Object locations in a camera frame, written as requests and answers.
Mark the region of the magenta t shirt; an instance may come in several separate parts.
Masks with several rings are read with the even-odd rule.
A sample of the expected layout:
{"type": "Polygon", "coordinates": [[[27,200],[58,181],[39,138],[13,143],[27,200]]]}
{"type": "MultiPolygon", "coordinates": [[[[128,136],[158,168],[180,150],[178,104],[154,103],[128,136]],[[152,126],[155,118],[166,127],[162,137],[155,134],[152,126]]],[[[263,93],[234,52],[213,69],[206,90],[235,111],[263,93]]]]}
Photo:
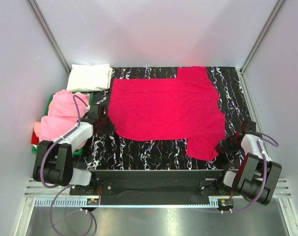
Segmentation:
{"type": "Polygon", "coordinates": [[[225,137],[225,115],[205,67],[178,69],[172,79],[114,79],[109,117],[134,141],[187,140],[188,156],[209,161],[225,137]]]}

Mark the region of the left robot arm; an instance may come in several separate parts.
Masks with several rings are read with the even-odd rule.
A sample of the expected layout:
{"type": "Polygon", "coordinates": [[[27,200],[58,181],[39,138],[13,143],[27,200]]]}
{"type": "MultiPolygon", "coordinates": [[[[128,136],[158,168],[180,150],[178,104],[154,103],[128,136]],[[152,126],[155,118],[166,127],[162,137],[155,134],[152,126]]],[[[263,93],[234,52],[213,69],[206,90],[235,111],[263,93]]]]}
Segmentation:
{"type": "Polygon", "coordinates": [[[108,107],[92,104],[91,110],[80,118],[65,134],[53,141],[39,143],[32,173],[33,180],[46,188],[68,185],[90,185],[92,173],[73,167],[73,153],[93,135],[107,135],[115,131],[108,107]]]}

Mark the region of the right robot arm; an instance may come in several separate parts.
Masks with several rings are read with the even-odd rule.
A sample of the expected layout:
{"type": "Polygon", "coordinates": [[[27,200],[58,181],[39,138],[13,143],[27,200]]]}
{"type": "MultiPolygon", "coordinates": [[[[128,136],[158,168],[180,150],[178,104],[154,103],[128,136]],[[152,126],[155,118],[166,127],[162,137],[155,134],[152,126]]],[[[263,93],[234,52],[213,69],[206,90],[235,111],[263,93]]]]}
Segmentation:
{"type": "Polygon", "coordinates": [[[220,141],[215,150],[226,155],[244,151],[245,158],[239,170],[236,173],[226,171],[222,182],[250,203],[267,205],[272,199],[282,166],[270,160],[263,143],[279,146],[275,139],[256,131],[255,122],[246,120],[236,134],[220,141]]]}

